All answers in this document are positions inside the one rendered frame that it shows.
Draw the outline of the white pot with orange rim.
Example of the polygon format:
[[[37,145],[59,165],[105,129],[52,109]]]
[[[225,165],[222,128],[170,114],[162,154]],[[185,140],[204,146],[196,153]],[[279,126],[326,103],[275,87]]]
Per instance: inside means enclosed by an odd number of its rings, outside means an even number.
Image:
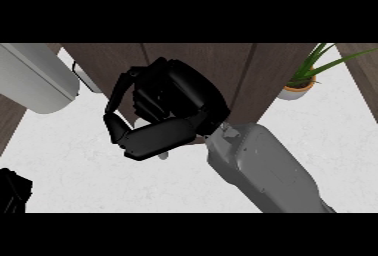
[[[307,91],[312,89],[313,84],[315,84],[315,82],[310,81],[309,84],[300,88],[285,86],[278,95],[278,98],[282,100],[287,100],[287,101],[297,100],[298,98],[301,98],[304,96]]]

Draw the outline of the brown wooden cabinet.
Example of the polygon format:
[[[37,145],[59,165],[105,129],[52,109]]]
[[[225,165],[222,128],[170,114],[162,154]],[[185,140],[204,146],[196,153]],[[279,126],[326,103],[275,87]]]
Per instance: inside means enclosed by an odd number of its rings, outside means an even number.
[[[261,118],[304,62],[312,43],[65,43],[62,45],[105,94],[120,74],[157,58],[191,65],[217,86],[229,109],[227,122]]]

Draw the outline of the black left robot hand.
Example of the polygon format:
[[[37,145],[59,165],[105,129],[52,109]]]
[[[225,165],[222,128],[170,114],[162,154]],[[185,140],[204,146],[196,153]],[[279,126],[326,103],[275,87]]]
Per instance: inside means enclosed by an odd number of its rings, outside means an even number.
[[[33,181],[7,168],[0,169],[0,213],[24,213],[33,195]]]

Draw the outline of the green leafy plant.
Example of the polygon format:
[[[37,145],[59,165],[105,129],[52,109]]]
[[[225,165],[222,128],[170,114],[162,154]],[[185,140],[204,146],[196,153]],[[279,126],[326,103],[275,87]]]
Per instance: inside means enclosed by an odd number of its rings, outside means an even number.
[[[325,43],[319,43],[315,50],[310,52],[310,55],[307,56],[303,64],[300,65],[289,82],[287,83],[287,87],[298,89],[301,85],[310,85],[312,83],[316,83],[315,76],[331,69],[338,64],[344,63],[346,61],[357,58],[359,56],[372,53],[378,51],[378,48],[368,49],[365,51],[360,51],[357,53],[353,53],[351,55],[341,57],[340,59],[334,60],[328,64],[322,65],[320,67],[315,68],[313,64],[318,62],[323,54],[331,50],[331,48],[335,46],[326,45]]]

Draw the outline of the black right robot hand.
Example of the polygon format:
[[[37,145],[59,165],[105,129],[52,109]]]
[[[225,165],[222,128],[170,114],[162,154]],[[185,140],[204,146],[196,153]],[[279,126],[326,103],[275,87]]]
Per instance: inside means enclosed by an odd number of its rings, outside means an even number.
[[[115,114],[127,91],[134,114],[148,121],[140,128],[131,128]],[[223,95],[204,75],[180,60],[158,58],[120,75],[103,122],[111,143],[127,158],[143,161],[211,135],[229,114]]]

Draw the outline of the brown wooden panel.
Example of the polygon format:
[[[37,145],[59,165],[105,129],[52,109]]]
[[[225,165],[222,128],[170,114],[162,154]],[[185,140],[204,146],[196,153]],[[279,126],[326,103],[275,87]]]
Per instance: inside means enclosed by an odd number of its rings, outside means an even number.
[[[0,94],[0,155],[6,149],[27,108]]]
[[[378,43],[337,44],[337,49],[343,57],[374,48],[377,48],[377,51],[349,60],[346,65],[375,122],[378,123]]]

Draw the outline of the white rounded appliance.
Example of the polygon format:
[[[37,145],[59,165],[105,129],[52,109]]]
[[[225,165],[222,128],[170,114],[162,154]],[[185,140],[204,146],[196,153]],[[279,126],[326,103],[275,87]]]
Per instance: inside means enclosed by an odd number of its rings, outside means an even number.
[[[75,100],[80,81],[44,43],[0,43],[0,94],[38,114]]]

